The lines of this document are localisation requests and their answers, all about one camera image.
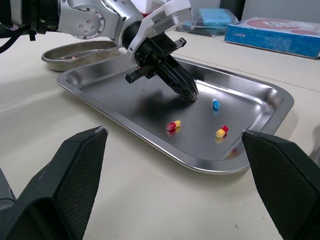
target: stainless steel tray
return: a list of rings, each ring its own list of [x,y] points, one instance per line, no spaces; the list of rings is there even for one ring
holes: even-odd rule
[[[182,99],[157,76],[133,84],[126,73],[136,69],[120,55],[64,72],[58,84],[132,133],[193,170],[229,174],[249,167],[241,142],[243,129],[273,134],[294,104],[282,88],[231,72],[177,59],[193,75],[199,96]],[[212,99],[220,102],[218,112]],[[166,124],[181,120],[180,131]],[[227,125],[227,136],[215,133]]]
[[[50,70],[64,72],[119,54],[119,47],[112,41],[83,41],[46,51],[41,59]]]

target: table surface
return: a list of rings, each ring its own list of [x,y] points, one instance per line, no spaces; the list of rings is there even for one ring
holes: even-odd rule
[[[320,146],[320,61],[171,31],[177,57],[287,90],[295,104],[275,135],[306,154]],[[103,116],[56,83],[41,55],[78,42],[61,33],[21,37],[0,55],[0,167],[18,197],[70,136],[99,125],[107,139],[99,190],[85,240],[281,240],[251,170],[190,170]]]

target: black cable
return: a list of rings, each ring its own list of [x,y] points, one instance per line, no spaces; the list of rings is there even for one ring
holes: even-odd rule
[[[10,200],[10,201],[12,201],[14,204],[16,203],[15,200],[13,200],[12,198],[8,198],[8,197],[0,198],[0,201],[1,201],[1,200]]]
[[[25,32],[28,30],[27,26],[23,26],[15,31],[13,33],[15,34],[12,36],[4,45],[0,47],[0,54],[8,50],[16,41],[17,39]]]

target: blue box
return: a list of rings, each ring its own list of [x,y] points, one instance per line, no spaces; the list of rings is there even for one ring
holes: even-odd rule
[[[320,57],[320,24],[250,18],[229,24],[224,40],[308,58]]]

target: pill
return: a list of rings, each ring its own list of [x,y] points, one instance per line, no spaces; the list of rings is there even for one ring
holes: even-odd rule
[[[226,125],[223,125],[218,131],[216,131],[215,135],[218,139],[221,139],[226,135],[228,131],[229,128]]]
[[[214,98],[212,100],[212,107],[213,107],[213,109],[216,109],[216,110],[220,107],[220,103],[218,102],[218,100],[216,98]]]
[[[172,129],[178,128],[180,126],[181,126],[180,120],[173,121],[173,122],[170,122],[169,124],[166,125],[166,130],[171,131]]]

